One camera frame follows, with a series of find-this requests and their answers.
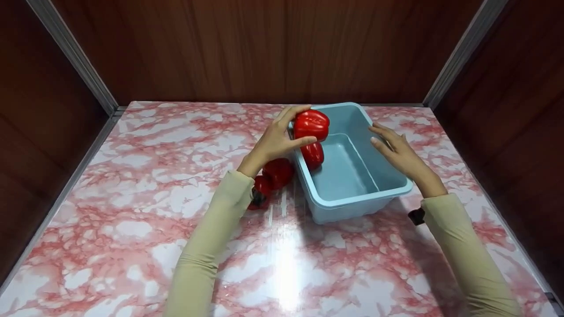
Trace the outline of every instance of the wrist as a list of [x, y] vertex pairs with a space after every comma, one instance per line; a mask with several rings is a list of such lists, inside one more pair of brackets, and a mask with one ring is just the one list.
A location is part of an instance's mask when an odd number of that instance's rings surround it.
[[448, 194], [448, 191], [439, 175], [433, 172], [430, 168], [418, 173], [415, 177], [413, 177], [413, 181], [415, 182], [415, 185], [417, 185], [417, 188], [419, 188], [419, 191], [421, 191], [423, 198], [438, 197]]
[[237, 168], [237, 171], [248, 177], [255, 178], [266, 162], [266, 157], [264, 155], [251, 151], [243, 158], [239, 168]]

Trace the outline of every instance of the bell pepper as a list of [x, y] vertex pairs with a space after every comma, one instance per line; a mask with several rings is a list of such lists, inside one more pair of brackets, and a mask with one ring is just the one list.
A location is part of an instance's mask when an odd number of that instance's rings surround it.
[[248, 210], [267, 209], [270, 203], [270, 194], [272, 185], [270, 179], [266, 176], [259, 175], [254, 178], [254, 186], [252, 189], [253, 199], [250, 201]]
[[325, 160], [323, 147], [321, 147], [319, 142], [303, 146], [300, 150], [302, 151], [303, 160], [306, 161], [307, 169], [310, 171], [318, 169]]
[[287, 158], [277, 158], [262, 168], [262, 174], [270, 178], [272, 190], [277, 191], [292, 181], [294, 166]]
[[317, 111], [306, 110], [296, 115], [294, 120], [294, 139], [316, 137], [318, 142], [327, 139], [329, 134], [329, 118]]

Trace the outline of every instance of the pink marble countertop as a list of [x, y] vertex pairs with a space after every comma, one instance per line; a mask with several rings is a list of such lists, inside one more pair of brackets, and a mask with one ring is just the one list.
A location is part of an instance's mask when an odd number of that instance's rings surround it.
[[[0, 316], [160, 316], [173, 269], [226, 171], [282, 105], [133, 102], [0, 297]], [[522, 253], [428, 108], [366, 107], [458, 194], [525, 316], [555, 316]], [[458, 316], [439, 247], [407, 213], [315, 224], [297, 180], [247, 212], [219, 267], [214, 316]]]

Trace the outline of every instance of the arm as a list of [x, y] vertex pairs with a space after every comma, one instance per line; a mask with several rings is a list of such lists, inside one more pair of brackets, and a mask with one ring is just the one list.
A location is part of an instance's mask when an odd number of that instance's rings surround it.
[[448, 194], [440, 178], [415, 154], [405, 135], [374, 124], [374, 147], [399, 171], [415, 181], [423, 195], [425, 223], [446, 257], [473, 316], [520, 316], [521, 311], [501, 272], [472, 228], [458, 197]]
[[316, 141], [315, 137], [289, 140], [286, 136], [290, 120], [309, 108], [302, 106], [282, 110], [237, 171], [229, 171], [223, 178], [208, 211], [178, 259], [165, 317], [208, 316], [219, 265], [217, 259], [251, 202], [253, 178], [268, 161]]
[[229, 171], [221, 181], [178, 259], [165, 316], [208, 315], [217, 258], [251, 201], [253, 183], [252, 178], [238, 171]]

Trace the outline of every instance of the container rim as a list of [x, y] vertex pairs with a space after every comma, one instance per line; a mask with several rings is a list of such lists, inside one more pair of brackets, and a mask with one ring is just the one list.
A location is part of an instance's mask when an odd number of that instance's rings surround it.
[[[316, 105], [316, 106], [311, 107], [311, 109], [324, 109], [324, 108], [343, 107], [343, 106], [357, 107], [357, 109], [360, 110], [360, 112], [362, 113], [362, 115], [366, 119], [367, 124], [368, 125], [372, 124], [372, 120], [370, 119], [370, 117], [368, 117], [368, 114], [366, 113], [366, 111], [358, 103], [344, 102], [344, 103], [336, 103], [336, 104], [328, 104], [328, 105]], [[311, 173], [306, 166], [306, 162], [303, 159], [302, 152], [299, 149], [296, 149], [296, 150], [294, 150], [294, 154], [296, 155], [297, 164], [299, 165], [299, 169], [301, 170], [303, 177], [305, 178], [306, 183], [313, 184], [313, 179], [311, 177]], [[395, 196], [403, 195], [403, 194], [411, 191], [412, 188], [413, 188], [413, 182], [406, 176], [406, 184], [402, 187], [394, 188], [392, 190], [378, 191], [378, 192], [375, 192], [375, 193], [367, 193], [367, 194], [360, 195], [360, 196], [347, 197], [347, 198], [342, 198], [342, 199], [337, 199], [337, 200], [324, 200], [324, 199], [322, 199], [319, 196], [319, 194], [317, 192], [317, 188], [315, 188], [315, 186], [311, 186], [309, 188], [309, 190], [310, 190], [311, 198], [312, 198], [312, 200], [315, 204], [318, 204], [322, 207], [335, 208], [335, 207], [339, 207], [339, 206], [342, 206], [342, 205], [352, 204], [352, 203], [355, 203], [355, 202], [360, 202], [360, 201], [365, 201], [365, 200], [383, 199], [383, 198], [388, 198], [390, 196], [395, 197]]]

